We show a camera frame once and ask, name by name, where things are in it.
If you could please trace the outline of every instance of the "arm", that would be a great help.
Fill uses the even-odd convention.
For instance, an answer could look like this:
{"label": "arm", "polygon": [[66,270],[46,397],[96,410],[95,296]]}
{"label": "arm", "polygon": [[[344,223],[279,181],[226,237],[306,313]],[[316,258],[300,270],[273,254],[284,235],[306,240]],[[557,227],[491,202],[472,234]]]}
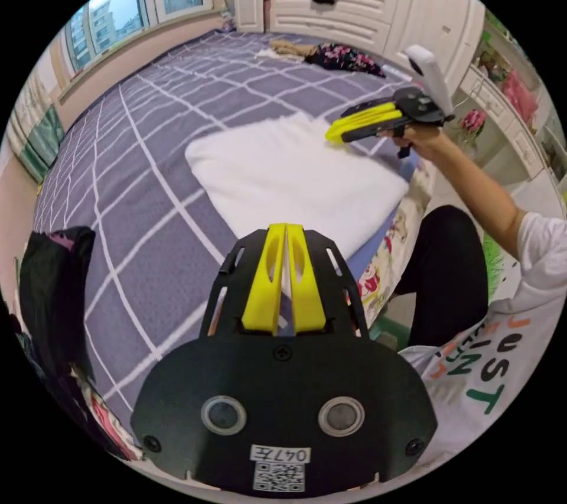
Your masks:
{"label": "arm", "polygon": [[416,151],[430,160],[482,228],[509,254],[518,259],[518,234],[526,213],[511,197],[476,166],[444,133],[436,128],[406,128],[398,145],[413,143]]}

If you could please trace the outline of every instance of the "wall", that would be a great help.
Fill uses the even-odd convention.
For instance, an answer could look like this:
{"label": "wall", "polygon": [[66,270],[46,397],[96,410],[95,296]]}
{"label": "wall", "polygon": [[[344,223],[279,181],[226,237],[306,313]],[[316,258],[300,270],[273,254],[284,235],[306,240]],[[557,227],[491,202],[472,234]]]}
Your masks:
{"label": "wall", "polygon": [[137,37],[84,71],[55,102],[63,129],[108,89],[150,63],[162,53],[221,25],[218,14],[204,14],[177,23],[167,23]]}
{"label": "wall", "polygon": [[12,307],[16,285],[14,257],[22,257],[32,229],[37,185],[12,157],[0,176],[0,289]]}

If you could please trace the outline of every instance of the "black bag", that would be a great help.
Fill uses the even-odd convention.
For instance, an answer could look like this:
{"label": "black bag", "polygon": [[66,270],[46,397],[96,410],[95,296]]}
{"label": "black bag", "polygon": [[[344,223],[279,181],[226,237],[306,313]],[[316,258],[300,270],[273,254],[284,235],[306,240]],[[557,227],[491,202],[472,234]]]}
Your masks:
{"label": "black bag", "polygon": [[68,376],[75,365],[92,378],[84,330],[84,286],[95,233],[76,227],[55,235],[68,242],[70,249],[36,232],[28,241],[19,277],[22,318],[48,374]]}

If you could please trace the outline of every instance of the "curtain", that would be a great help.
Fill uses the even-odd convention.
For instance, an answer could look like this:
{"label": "curtain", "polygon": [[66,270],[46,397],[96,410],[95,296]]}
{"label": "curtain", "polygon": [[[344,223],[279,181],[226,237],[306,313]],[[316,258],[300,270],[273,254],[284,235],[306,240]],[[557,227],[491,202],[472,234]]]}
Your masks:
{"label": "curtain", "polygon": [[57,158],[65,132],[37,69],[18,96],[6,135],[14,154],[41,184]]}

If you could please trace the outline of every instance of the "label sticker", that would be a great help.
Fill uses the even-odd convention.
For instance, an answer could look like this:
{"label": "label sticker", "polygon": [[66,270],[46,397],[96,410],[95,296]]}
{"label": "label sticker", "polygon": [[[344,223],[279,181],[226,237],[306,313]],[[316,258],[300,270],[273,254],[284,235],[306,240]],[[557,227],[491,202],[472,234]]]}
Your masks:
{"label": "label sticker", "polygon": [[250,460],[260,463],[308,464],[311,461],[311,448],[252,445]]}
{"label": "label sticker", "polygon": [[305,465],[256,462],[254,490],[305,492]]}

